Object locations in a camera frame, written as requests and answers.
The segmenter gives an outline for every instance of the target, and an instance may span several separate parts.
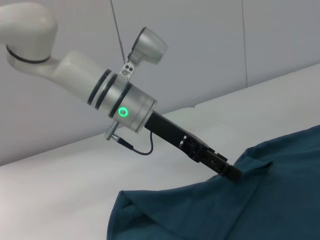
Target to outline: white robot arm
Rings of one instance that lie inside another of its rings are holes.
[[[157,101],[129,82],[141,61],[157,64],[165,54],[168,46],[158,35],[143,28],[128,62],[117,74],[77,51],[68,53],[62,60],[51,57],[57,30],[55,16],[39,4],[0,6],[0,44],[6,44],[9,64],[20,72],[52,81],[95,109],[105,112],[114,119],[106,133],[107,140],[113,138],[138,152],[117,136],[115,130],[119,123],[135,132],[145,127],[195,162],[205,164],[233,182],[240,178],[241,172],[229,165],[225,157],[155,112]]]

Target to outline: teal fabric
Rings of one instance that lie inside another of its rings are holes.
[[[121,191],[108,240],[320,239],[320,126],[247,149],[221,176],[163,191]]]

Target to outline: green light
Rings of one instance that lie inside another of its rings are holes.
[[[120,107],[119,110],[118,110],[118,113],[121,117],[126,117],[128,116],[128,109],[126,109],[124,106]]]

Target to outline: wire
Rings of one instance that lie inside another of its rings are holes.
[[[127,149],[129,150],[132,150],[134,151],[135,153],[137,154],[140,154],[140,155],[144,155],[144,156],[147,156],[149,154],[151,154],[154,150],[154,141],[152,139],[152,131],[150,131],[150,144],[151,144],[151,149],[149,152],[140,152],[136,149],[134,149],[134,146],[132,146],[130,143],[128,143],[126,140],[124,140],[122,137],[118,137],[118,140],[117,140],[117,143],[118,144],[121,144],[122,146],[126,147]]]
[[[151,145],[151,149],[149,152],[140,152],[134,148],[132,149],[132,151],[134,151],[137,154],[144,155],[144,156],[150,155],[154,150],[154,141],[152,139],[152,131],[150,131],[150,145]]]

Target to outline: white table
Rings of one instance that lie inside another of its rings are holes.
[[[319,92],[320,64],[165,116],[233,164],[248,147],[319,125]],[[146,130],[117,133],[149,150]],[[0,239],[104,240],[119,191],[214,175],[157,136],[154,147],[140,156],[98,135],[0,167]]]

